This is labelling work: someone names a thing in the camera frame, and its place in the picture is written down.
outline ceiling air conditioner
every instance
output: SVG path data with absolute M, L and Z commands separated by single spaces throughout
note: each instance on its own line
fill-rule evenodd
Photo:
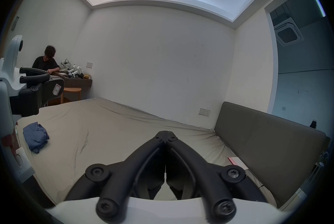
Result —
M 276 39 L 282 46 L 303 41 L 303 35 L 292 18 L 288 18 L 274 26 Z

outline beige bed sheet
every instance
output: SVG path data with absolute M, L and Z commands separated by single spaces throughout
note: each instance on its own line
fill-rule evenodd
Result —
M 23 128 L 33 122 L 41 124 L 50 137 L 38 154 L 29 150 L 23 136 Z M 34 176 L 55 204 L 64 200 L 89 165 L 124 161 L 161 130 L 174 132 L 209 163 L 229 165 L 228 157 L 236 156 L 208 129 L 161 119 L 101 98 L 41 108 L 38 115 L 20 119 L 17 126 L 19 144 L 35 169 Z M 276 206 L 270 191 L 250 171 L 246 173 Z M 156 199 L 175 197 L 165 183 Z

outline book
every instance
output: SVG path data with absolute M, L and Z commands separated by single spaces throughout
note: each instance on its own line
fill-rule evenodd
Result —
M 228 160 L 231 162 L 231 164 L 238 165 L 244 170 L 248 169 L 248 167 L 244 164 L 243 161 L 239 157 L 229 157 Z

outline desk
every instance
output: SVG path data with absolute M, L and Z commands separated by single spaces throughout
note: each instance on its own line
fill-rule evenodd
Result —
M 67 75 L 60 75 L 60 72 L 55 71 L 52 73 L 53 76 L 58 76 L 64 79 L 64 87 L 65 88 L 90 88 L 92 86 L 92 79 L 85 79 L 85 78 L 69 78 Z

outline power socket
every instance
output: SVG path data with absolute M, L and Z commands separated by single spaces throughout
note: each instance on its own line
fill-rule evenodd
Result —
M 202 108 L 200 108 L 198 114 L 205 115 L 205 116 L 209 116 L 209 114 L 210 114 L 210 110 L 206 110 L 206 109 L 202 109 Z

